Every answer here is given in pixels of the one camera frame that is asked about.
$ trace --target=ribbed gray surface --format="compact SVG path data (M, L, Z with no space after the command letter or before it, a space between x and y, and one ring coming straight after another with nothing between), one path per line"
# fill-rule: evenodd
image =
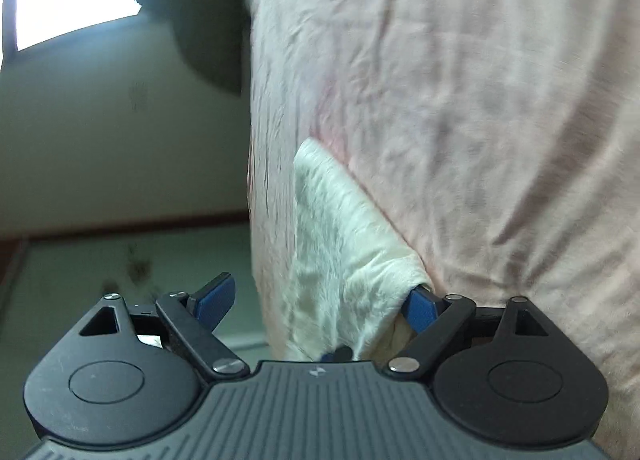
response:
M422 386L387 379L370 363L264 363L251 379L217 385L188 423L156 442L110 453L79 452L45 442L28 458L604 460L606 456L591 443L554 452L485 444L445 420Z

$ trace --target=triangular cutout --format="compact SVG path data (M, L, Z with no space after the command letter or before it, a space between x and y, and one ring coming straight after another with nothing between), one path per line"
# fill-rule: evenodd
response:
M110 306L103 306L98 310L89 323L82 329L80 335L109 335L118 333L118 321L116 311Z
M535 335L537 337L547 337L548 333L542 325L534 318L528 310L519 310L516 321L516 335Z

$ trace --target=screw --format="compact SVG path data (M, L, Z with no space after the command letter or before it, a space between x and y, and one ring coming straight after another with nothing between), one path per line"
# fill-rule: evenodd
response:
M420 368L420 363L412 357L396 357L389 361L389 369L397 374L412 374Z
M235 375L244 370L245 366L240 359L223 358L213 363L211 369L220 375Z

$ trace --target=small logo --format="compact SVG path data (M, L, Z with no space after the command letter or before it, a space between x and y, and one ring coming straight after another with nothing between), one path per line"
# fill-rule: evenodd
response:
M314 377L316 377L316 379L318 377L322 377L326 374L326 369L324 369L322 366L316 366L314 369L309 370L309 375L313 375Z

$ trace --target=wall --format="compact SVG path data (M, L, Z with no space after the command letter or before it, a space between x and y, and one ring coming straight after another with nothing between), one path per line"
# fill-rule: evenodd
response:
M0 72L0 238L246 208L249 107L142 17Z

